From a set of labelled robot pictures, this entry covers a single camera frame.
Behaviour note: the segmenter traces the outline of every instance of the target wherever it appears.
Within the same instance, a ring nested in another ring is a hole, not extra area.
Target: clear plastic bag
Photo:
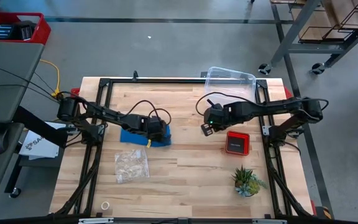
[[[118,184],[123,184],[138,178],[150,177],[149,164],[144,149],[135,149],[120,152],[116,158],[116,179]]]

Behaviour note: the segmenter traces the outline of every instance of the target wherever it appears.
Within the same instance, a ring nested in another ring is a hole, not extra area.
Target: red box
[[[22,42],[22,43],[39,43],[46,44],[50,34],[50,26],[47,21],[44,19],[44,15],[38,12],[0,12],[0,24],[13,24],[15,22],[20,22],[21,20],[18,16],[37,16],[40,17],[34,33],[30,40],[0,40],[3,42]]]
[[[228,131],[226,152],[246,156],[249,154],[249,134]]]

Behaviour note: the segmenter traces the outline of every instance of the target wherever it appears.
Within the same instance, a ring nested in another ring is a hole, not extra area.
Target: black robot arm
[[[80,105],[86,108],[83,114],[80,113]],[[166,142],[170,139],[170,136],[166,135],[166,122],[156,116],[122,114],[96,103],[87,102],[78,96],[62,98],[57,117],[62,121],[73,123],[82,132],[82,142],[85,144],[96,145],[101,142],[105,129],[104,126],[89,124],[87,118],[97,118],[119,125],[124,130],[145,136],[151,141]]]
[[[319,101],[320,99],[290,98],[263,103],[238,101],[221,106],[208,100],[211,107],[204,112],[204,124],[201,125],[201,129],[205,136],[209,136],[213,131],[225,130],[257,116],[291,113],[293,116],[283,124],[268,129],[270,143],[282,143],[287,133],[305,123],[317,123],[323,119]]]

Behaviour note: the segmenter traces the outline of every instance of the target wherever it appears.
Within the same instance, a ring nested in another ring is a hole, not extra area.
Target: butcher block tabletop
[[[100,77],[84,77],[80,96],[88,101],[95,101],[99,79]],[[280,78],[266,80],[270,100],[286,98]],[[150,178],[118,184],[114,155],[143,149],[144,146],[119,142],[121,127],[109,124],[98,171],[93,215],[103,212],[104,217],[139,218],[263,218],[265,214],[274,216],[269,189],[261,189],[251,197],[241,197],[235,191],[231,177],[235,169],[243,165],[246,169],[252,169],[254,174],[269,186],[258,118],[206,137],[200,128],[203,117],[195,110],[196,102],[203,95],[203,84],[113,85],[110,102],[112,110],[126,113],[138,101],[149,100],[156,108],[169,111],[172,116],[172,145],[145,149]],[[202,112],[206,107],[205,102],[199,104]],[[132,113],[147,115],[151,110],[149,104],[141,103]],[[158,114],[165,121],[169,120],[163,111]],[[281,124],[289,117],[289,114],[275,115],[275,123]],[[250,135],[251,148],[248,156],[224,152],[227,131]],[[287,141],[296,144],[292,139]],[[79,143],[65,149],[50,212],[59,210],[78,186],[85,147]],[[281,147],[281,155],[288,188],[304,209],[312,213],[299,152],[286,145]],[[85,207],[88,187],[84,191],[82,208]],[[278,189],[280,208],[284,212],[281,191],[278,186],[274,187]],[[110,207],[107,210],[101,209],[103,202],[109,202]]]

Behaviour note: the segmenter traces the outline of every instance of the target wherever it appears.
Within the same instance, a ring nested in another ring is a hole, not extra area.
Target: tape roll
[[[102,203],[102,206],[101,206],[102,210],[107,210],[107,209],[109,209],[109,207],[110,207],[109,202],[103,202]]]

